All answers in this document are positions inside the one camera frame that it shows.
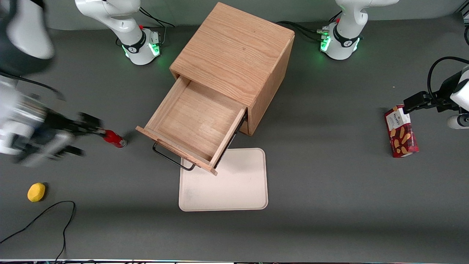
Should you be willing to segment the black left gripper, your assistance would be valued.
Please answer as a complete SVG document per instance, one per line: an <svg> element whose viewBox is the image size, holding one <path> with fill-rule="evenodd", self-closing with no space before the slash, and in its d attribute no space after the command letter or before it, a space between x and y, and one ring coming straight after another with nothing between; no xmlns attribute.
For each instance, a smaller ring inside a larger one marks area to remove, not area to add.
<svg viewBox="0 0 469 264"><path fill-rule="evenodd" d="M427 78L428 92L420 91L403 101L404 113L410 114L411 112L417 110L427 110L434 107L436 108L437 112L443 112L446 110L463 112L462 108L450 99L450 96L459 84L459 79L462 76L462 72L459 71L444 80L444 82L442 82L440 86L440 89L437 92L432 92L432 73L433 72L430 71Z"/></svg>

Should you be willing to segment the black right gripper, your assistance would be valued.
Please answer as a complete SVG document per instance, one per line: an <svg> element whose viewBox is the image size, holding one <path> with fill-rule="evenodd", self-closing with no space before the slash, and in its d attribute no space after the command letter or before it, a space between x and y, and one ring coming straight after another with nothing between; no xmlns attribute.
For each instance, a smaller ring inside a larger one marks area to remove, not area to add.
<svg viewBox="0 0 469 264"><path fill-rule="evenodd" d="M71 133L74 137L94 134L105 136L106 130L102 128L102 120L89 114L79 112L79 119L68 119L54 110L46 110L46 118L38 128L38 143L46 144L53 140L60 131Z"/></svg>

